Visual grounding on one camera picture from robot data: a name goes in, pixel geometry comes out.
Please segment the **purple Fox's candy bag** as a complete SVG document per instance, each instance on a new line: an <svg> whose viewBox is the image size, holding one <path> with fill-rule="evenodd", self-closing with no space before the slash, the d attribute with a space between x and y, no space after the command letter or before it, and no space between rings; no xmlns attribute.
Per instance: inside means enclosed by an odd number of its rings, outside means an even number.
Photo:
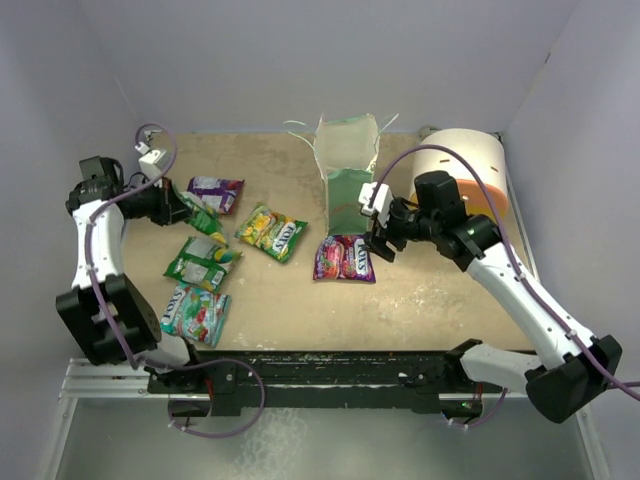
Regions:
<svg viewBox="0 0 640 480"><path fill-rule="evenodd" d="M330 235L320 243L314 280L353 280L374 284L376 276L363 235Z"/></svg>

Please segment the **green paper bag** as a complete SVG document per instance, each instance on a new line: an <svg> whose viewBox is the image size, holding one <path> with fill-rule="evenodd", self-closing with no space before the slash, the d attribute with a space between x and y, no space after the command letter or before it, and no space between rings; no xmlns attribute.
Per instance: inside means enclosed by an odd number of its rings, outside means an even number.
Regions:
<svg viewBox="0 0 640 480"><path fill-rule="evenodd" d="M369 220L360 213L358 197L373 181L381 134L397 119L395 114L377 121L371 114L319 120L313 138L290 134L311 148L324 183L326 234L362 235Z"/></svg>

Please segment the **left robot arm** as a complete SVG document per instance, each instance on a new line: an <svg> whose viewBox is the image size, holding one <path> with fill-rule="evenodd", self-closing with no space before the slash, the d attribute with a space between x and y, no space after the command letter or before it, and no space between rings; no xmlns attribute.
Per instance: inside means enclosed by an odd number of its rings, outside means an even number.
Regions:
<svg viewBox="0 0 640 480"><path fill-rule="evenodd" d="M135 362L153 373L171 371L184 392L198 390L206 369L194 347L162 332L122 257L126 221L147 218L169 226L187 221L191 209L166 177L126 190L115 159L90 157L79 167L82 180L65 203L77 231L77 266L69 291L56 298L57 313L91 364Z"/></svg>

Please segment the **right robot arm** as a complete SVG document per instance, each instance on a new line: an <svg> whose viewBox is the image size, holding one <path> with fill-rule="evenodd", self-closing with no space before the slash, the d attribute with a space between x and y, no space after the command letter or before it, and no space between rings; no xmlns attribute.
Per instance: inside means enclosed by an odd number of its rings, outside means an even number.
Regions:
<svg viewBox="0 0 640 480"><path fill-rule="evenodd" d="M604 393L622 356L619 342L573 319L503 242L497 224L467 213L447 172L421 174L414 186L415 203L393 196L386 184L361 187L361 213L372 220L365 235L369 250L393 261L410 241L433 243L491 294L534 347L522 354L468 340L449 352L446 383L456 391L483 382L522 393L556 424Z"/></svg>

